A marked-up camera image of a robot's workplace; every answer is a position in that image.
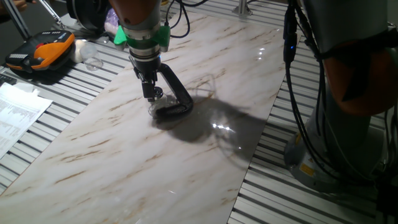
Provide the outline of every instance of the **plastic bag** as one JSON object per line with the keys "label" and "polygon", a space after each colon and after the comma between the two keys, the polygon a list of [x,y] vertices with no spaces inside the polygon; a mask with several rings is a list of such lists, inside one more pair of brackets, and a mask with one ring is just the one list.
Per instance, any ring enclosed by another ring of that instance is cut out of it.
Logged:
{"label": "plastic bag", "polygon": [[105,19],[105,31],[111,36],[114,37],[118,31],[119,27],[119,17],[116,15],[114,9],[110,9]]}

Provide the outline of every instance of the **metal pole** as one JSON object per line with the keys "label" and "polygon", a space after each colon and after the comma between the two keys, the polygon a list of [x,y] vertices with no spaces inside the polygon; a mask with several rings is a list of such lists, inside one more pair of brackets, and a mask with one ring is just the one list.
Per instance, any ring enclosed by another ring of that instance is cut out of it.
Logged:
{"label": "metal pole", "polygon": [[10,15],[14,25],[17,27],[19,33],[21,34],[22,38],[27,41],[29,40],[32,35],[27,28],[24,19],[22,18],[21,14],[19,13],[17,7],[15,6],[12,0],[0,0],[2,5],[6,8],[8,14]]}
{"label": "metal pole", "polygon": [[43,7],[49,12],[49,14],[54,18],[55,22],[60,26],[61,29],[65,29],[65,25],[62,24],[61,18],[58,14],[52,9],[50,4],[45,0],[38,0]]}
{"label": "metal pole", "polygon": [[232,10],[238,15],[251,16],[253,13],[248,8],[248,0],[239,0],[239,6]]}

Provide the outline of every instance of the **white marble slab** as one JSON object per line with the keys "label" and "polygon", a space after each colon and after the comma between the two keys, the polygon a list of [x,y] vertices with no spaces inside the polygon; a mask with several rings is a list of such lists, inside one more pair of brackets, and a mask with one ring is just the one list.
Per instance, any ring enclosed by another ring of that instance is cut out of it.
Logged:
{"label": "white marble slab", "polygon": [[284,77],[282,31],[189,16],[162,61],[199,86],[192,114],[153,122],[126,68],[2,194],[0,223],[227,222]]}

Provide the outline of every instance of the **metal grating floor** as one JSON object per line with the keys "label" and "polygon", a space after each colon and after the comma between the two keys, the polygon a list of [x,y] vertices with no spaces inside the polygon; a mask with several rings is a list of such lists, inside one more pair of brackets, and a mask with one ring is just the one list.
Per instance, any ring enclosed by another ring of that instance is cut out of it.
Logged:
{"label": "metal grating floor", "polygon": [[[253,15],[239,17],[232,13],[238,0],[210,0],[188,11],[241,22],[283,28],[286,5],[258,1],[249,5]],[[128,51],[118,52],[113,45],[96,44],[104,67],[89,73],[83,64],[67,64],[51,73],[52,85],[39,84],[0,67],[0,73],[32,83],[40,95],[53,100],[51,107],[0,160],[0,194],[61,133],[85,106],[129,63]],[[303,42],[298,45],[292,64],[292,81],[303,120],[315,105],[318,65]],[[383,117],[373,117],[371,124],[382,128]],[[374,223],[376,192],[353,189],[352,194],[320,194],[301,185],[285,168],[283,153],[289,138],[297,132],[287,84],[281,85],[268,117],[257,150],[242,183],[228,223]]]}

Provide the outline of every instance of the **paper document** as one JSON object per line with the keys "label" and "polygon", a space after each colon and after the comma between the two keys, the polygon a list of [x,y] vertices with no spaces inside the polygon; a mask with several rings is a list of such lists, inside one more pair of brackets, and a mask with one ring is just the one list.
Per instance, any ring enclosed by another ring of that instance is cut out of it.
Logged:
{"label": "paper document", "polygon": [[0,158],[51,103],[52,100],[24,92],[8,83],[0,87]]}

